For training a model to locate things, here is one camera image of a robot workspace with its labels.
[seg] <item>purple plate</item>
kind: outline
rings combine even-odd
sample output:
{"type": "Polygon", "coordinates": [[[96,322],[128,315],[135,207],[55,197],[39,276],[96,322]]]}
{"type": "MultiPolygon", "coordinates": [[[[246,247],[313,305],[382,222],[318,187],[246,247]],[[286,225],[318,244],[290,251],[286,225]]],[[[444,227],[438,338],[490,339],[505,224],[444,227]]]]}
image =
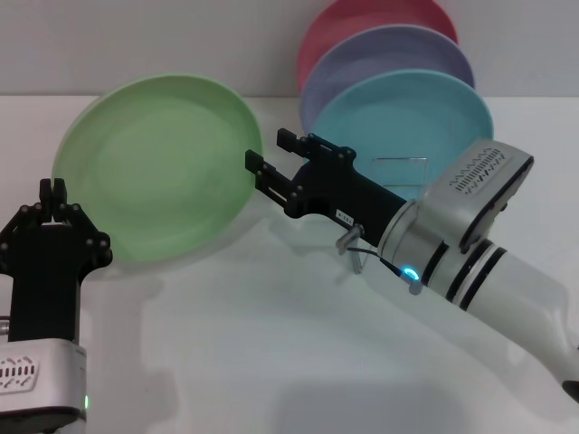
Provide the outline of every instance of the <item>purple plate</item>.
{"type": "Polygon", "coordinates": [[[306,133],[344,90],[385,72],[422,69],[447,73],[474,88],[469,61],[452,39],[419,25],[393,24],[358,33],[322,57],[301,93],[306,133]]]}

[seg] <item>plate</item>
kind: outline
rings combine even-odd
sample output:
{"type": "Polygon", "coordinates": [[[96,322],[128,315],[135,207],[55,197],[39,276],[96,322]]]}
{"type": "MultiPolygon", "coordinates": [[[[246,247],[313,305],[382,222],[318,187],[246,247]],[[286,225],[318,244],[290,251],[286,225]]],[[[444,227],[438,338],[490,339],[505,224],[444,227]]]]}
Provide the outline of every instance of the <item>plate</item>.
{"type": "Polygon", "coordinates": [[[248,202],[247,149],[261,153],[261,133],[240,96],[204,77],[163,75],[86,108],[52,176],[110,235],[115,259],[167,259],[213,239],[248,202]]]}
{"type": "Polygon", "coordinates": [[[341,93],[313,132],[353,148],[360,174],[409,200],[420,197],[477,139],[493,138],[493,124],[485,102],[463,81],[402,70],[341,93]]]}
{"type": "Polygon", "coordinates": [[[302,91],[301,125],[311,131],[329,101],[358,82],[404,69],[445,72],[474,88],[469,60],[452,39],[417,25],[376,27],[346,39],[320,59],[302,91]]]}
{"type": "Polygon", "coordinates": [[[301,91],[319,59],[335,45],[363,31],[387,24],[415,24],[458,41],[448,15],[428,0],[337,0],[309,27],[298,56],[301,91]]]}

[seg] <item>white wall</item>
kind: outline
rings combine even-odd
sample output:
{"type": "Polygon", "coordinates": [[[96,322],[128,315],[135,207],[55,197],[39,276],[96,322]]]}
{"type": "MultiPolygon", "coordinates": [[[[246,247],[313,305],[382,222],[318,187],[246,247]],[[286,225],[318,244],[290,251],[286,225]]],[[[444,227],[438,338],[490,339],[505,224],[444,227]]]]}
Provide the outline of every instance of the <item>white wall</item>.
{"type": "MultiPolygon", "coordinates": [[[[294,95],[300,40],[329,3],[2,0],[0,94],[101,93],[138,76],[186,71],[248,96],[294,95]]],[[[578,1],[440,3],[483,95],[579,95],[578,1]]]]}

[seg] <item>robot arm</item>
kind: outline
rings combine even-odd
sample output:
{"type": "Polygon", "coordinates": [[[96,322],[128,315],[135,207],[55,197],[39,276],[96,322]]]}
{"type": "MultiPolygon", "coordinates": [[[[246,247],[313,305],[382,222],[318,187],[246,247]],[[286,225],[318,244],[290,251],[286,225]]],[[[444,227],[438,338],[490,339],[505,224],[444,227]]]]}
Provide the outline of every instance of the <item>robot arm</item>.
{"type": "Polygon", "coordinates": [[[525,180],[532,156],[499,142],[473,145],[418,202],[406,202],[354,169],[356,152],[285,129],[278,146],[308,159],[293,180],[246,154],[255,187],[299,218],[326,215],[359,237],[419,293],[428,287],[534,355],[579,401],[579,351],[566,330],[568,289],[486,237],[525,180]]]}
{"type": "Polygon", "coordinates": [[[14,280],[8,343],[0,345],[1,433],[83,431],[80,289],[111,261],[109,236],[67,204],[62,179],[43,179],[40,202],[20,207],[0,232],[0,273],[14,280]]]}

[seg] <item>pink plate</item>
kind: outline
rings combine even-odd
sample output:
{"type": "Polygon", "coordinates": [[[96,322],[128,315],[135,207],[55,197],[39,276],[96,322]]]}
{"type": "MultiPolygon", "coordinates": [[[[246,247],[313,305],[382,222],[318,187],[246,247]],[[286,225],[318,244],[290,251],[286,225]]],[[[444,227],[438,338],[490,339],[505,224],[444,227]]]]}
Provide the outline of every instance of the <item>pink plate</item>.
{"type": "Polygon", "coordinates": [[[337,0],[309,27],[298,57],[302,91],[319,59],[335,45],[357,33],[385,24],[415,24],[458,41],[451,19],[430,0],[337,0]]]}

